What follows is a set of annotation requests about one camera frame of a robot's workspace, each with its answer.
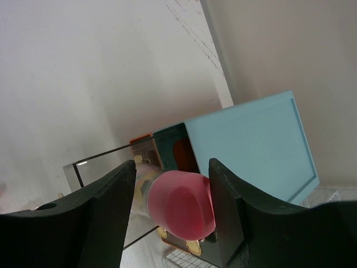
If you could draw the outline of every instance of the pink cup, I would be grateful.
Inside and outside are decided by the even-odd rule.
[[[147,208],[156,224],[183,240],[200,240],[215,229],[209,179],[201,174],[163,173],[149,190]]]

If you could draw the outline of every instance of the metal grid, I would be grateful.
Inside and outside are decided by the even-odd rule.
[[[171,251],[163,260],[167,268],[216,268],[216,266],[181,250]]]
[[[317,188],[301,203],[301,205],[306,208],[313,208],[324,203],[350,200],[357,200],[357,190]]]

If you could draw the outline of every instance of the white wall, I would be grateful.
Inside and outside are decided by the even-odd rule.
[[[292,89],[322,184],[357,187],[357,1],[202,1],[234,102]]]
[[[0,212],[69,193],[66,164],[231,104],[197,1],[1,1]]]

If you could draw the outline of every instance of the light blue box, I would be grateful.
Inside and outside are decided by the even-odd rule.
[[[180,134],[172,135],[175,130]],[[240,178],[294,204],[319,184],[291,91],[192,118],[153,136],[165,132],[168,137],[189,137],[198,168],[206,176],[209,159],[217,158]],[[156,141],[168,167],[172,152],[166,145],[173,142]]]

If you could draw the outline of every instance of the transparent container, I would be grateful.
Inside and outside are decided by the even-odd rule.
[[[146,135],[128,144],[115,148],[100,154],[78,160],[72,164],[64,166],[64,172],[70,185],[71,191],[74,192],[100,178],[121,165],[127,160],[134,160],[140,156],[143,163],[150,165],[155,172],[160,172],[161,162],[157,153],[155,141],[151,135]],[[144,172],[137,166],[138,174]],[[143,207],[134,202],[136,211],[132,211],[129,218],[124,249],[138,242],[143,237],[155,231],[158,226],[147,217]]]
[[[135,157],[136,182],[132,204],[132,212],[150,218],[147,207],[147,199],[151,186],[164,172],[157,166],[143,163],[141,157]]]

